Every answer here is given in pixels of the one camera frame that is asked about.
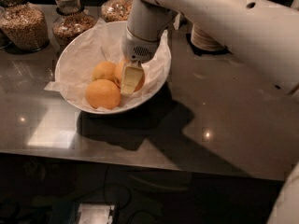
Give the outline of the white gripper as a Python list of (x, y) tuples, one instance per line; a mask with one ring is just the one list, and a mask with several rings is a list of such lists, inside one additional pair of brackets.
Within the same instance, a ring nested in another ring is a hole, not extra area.
[(139, 37), (125, 28), (122, 40), (121, 50), (125, 62), (121, 71), (121, 94), (124, 96), (132, 95), (139, 91), (145, 80), (145, 72), (142, 63), (147, 63), (153, 59), (157, 49), (160, 46), (163, 31), (156, 30), (149, 38)]

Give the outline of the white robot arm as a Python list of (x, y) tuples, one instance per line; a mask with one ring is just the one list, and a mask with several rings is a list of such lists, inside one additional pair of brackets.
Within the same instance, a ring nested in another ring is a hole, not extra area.
[(172, 13), (185, 16), (234, 59), (191, 61), (178, 51), (175, 89), (209, 141), (165, 141), (187, 171), (283, 179), (267, 224), (299, 224), (299, 13), (267, 0), (134, 0), (124, 52), (147, 61)]

